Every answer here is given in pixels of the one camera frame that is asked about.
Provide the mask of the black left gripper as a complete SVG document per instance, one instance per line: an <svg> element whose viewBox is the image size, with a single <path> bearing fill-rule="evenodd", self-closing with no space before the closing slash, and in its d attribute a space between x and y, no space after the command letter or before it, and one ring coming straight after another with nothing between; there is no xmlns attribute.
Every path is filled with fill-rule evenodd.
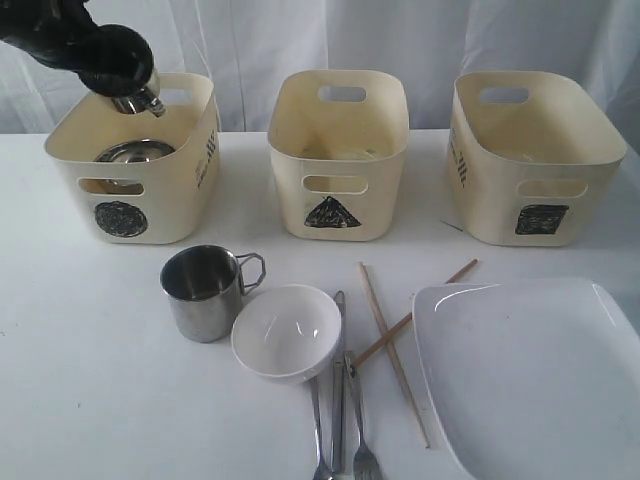
<svg viewBox="0 0 640 480"><path fill-rule="evenodd" d="M3 1L1 41L41 65L75 73L101 96L132 96L150 81L147 41L120 24L99 25L84 1Z"/></svg>

